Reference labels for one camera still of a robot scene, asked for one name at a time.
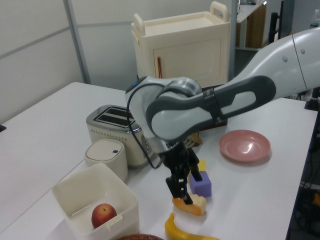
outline purple cube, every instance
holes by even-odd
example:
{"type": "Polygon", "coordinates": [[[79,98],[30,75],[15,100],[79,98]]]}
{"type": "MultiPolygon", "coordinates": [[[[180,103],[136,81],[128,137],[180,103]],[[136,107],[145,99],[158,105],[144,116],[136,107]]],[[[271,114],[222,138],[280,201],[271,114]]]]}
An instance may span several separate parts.
{"type": "Polygon", "coordinates": [[[197,194],[202,197],[211,197],[211,181],[208,177],[208,174],[205,171],[201,171],[200,175],[202,181],[196,181],[194,176],[190,174],[190,188],[193,194],[197,194]]]}

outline banana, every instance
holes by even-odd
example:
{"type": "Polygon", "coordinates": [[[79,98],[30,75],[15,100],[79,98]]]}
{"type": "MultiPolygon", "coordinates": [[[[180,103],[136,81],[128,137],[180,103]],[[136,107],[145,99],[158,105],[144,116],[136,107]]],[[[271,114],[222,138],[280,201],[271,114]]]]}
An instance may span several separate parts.
{"type": "Polygon", "coordinates": [[[176,226],[174,219],[175,215],[172,212],[164,224],[165,232],[172,240],[219,240],[212,236],[202,236],[182,231],[176,226]]]}

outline apple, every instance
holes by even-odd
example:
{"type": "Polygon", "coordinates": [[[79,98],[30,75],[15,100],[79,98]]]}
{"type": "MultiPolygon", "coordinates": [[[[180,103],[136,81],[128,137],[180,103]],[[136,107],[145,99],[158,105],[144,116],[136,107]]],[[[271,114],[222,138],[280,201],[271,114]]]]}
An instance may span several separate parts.
{"type": "Polygon", "coordinates": [[[102,203],[94,208],[92,212],[91,222],[93,227],[96,229],[115,216],[117,216],[115,208],[108,203],[102,203]]]}

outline toaster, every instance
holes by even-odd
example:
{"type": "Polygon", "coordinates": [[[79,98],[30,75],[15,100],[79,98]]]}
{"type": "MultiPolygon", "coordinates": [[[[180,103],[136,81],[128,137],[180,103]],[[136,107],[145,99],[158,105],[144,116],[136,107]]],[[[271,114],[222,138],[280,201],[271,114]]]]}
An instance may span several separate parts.
{"type": "MultiPolygon", "coordinates": [[[[135,136],[151,158],[154,152],[149,147],[141,127],[136,123],[130,112],[129,121],[135,136]]],[[[100,139],[113,139],[123,143],[128,167],[141,167],[147,163],[146,156],[129,128],[125,107],[101,106],[86,118],[86,124],[92,143],[100,139]]]]}

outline toaster slot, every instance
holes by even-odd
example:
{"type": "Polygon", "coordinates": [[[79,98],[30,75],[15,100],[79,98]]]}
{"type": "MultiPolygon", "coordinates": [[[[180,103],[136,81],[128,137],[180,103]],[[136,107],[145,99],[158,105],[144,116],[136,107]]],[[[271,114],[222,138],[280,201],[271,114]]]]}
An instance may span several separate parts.
{"type": "MultiPolygon", "coordinates": [[[[110,107],[110,108],[108,108],[108,110],[105,113],[106,114],[112,114],[112,115],[121,116],[121,117],[124,117],[124,118],[127,117],[127,111],[119,109],[119,108],[110,107]]],[[[130,119],[134,118],[130,112],[129,112],[129,118],[130,119]]]]}
{"type": "Polygon", "coordinates": [[[98,122],[106,123],[106,124],[117,124],[123,127],[128,127],[128,121],[126,119],[113,117],[110,115],[101,115],[98,119],[98,122]]]}

